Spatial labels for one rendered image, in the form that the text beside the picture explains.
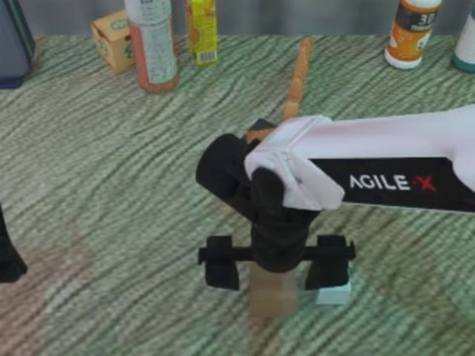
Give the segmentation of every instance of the white block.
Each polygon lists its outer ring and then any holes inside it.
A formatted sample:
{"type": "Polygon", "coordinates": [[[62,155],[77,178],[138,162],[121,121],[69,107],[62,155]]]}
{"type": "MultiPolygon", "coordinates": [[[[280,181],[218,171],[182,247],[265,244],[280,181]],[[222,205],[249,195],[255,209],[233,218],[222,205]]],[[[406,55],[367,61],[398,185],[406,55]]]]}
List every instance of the white block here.
{"type": "Polygon", "coordinates": [[[317,290],[318,305],[342,305],[348,303],[351,295],[351,282],[339,287],[322,288],[317,290]]]}

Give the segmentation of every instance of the spray can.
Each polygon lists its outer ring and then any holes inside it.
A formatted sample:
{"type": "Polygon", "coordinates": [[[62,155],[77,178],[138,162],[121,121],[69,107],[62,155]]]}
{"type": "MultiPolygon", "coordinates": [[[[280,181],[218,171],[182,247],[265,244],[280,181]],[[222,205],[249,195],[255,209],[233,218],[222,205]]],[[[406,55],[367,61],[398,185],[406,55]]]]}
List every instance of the spray can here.
{"type": "Polygon", "coordinates": [[[401,0],[384,50],[386,61],[398,69],[421,64],[442,0],[401,0]]]}
{"type": "Polygon", "coordinates": [[[125,0],[139,85],[163,93],[178,83],[170,0],[125,0]]]}
{"type": "Polygon", "coordinates": [[[475,4],[455,48],[453,64],[460,70],[475,73],[475,4]]]}

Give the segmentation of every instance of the yellow carton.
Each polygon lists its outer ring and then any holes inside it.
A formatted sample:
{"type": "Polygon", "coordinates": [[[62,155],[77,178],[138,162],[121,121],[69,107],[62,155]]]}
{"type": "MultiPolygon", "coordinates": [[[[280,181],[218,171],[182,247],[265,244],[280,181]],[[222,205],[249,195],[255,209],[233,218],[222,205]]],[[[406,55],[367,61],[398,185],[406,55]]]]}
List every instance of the yellow carton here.
{"type": "Polygon", "coordinates": [[[186,0],[186,25],[194,63],[217,63],[217,19],[214,0],[186,0]]]}
{"type": "Polygon", "coordinates": [[[99,55],[113,71],[123,73],[135,64],[125,10],[92,21],[91,28],[99,55]]]}

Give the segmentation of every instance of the table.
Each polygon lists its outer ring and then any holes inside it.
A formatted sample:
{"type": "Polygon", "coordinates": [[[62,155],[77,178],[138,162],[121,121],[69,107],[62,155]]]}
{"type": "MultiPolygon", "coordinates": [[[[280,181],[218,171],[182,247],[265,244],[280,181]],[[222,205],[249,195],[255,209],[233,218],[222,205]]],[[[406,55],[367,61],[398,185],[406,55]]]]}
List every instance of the table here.
{"type": "MultiPolygon", "coordinates": [[[[430,41],[401,72],[387,38],[315,36],[301,113],[335,120],[456,108],[475,76],[451,67],[456,39],[430,41]]],[[[249,243],[249,225],[194,181],[205,147],[256,119],[278,122],[300,38],[220,38],[220,64],[195,69],[179,40],[180,84],[146,94],[113,74],[90,37],[37,39],[34,68],[0,92],[0,201],[30,266],[0,286],[0,355],[248,354],[246,287],[206,287],[197,249],[212,234],[249,243]]],[[[358,257],[348,305],[316,306],[266,331],[261,355],[469,355],[475,347],[475,219],[346,205],[317,234],[358,257]],[[272,344],[279,339],[278,352],[272,344]]],[[[297,270],[302,285],[306,265],[297,270]]]]}

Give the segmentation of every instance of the orange bottle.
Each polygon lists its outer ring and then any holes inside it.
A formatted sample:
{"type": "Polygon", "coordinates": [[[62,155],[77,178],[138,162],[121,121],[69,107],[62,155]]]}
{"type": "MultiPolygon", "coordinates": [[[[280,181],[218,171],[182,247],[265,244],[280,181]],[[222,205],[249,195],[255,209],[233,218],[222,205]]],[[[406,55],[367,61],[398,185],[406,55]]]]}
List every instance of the orange bottle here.
{"type": "Polygon", "coordinates": [[[401,0],[384,51],[386,61],[399,69],[421,64],[442,0],[401,0]]]}
{"type": "Polygon", "coordinates": [[[125,0],[141,88],[151,93],[178,84],[170,0],[125,0]]]}

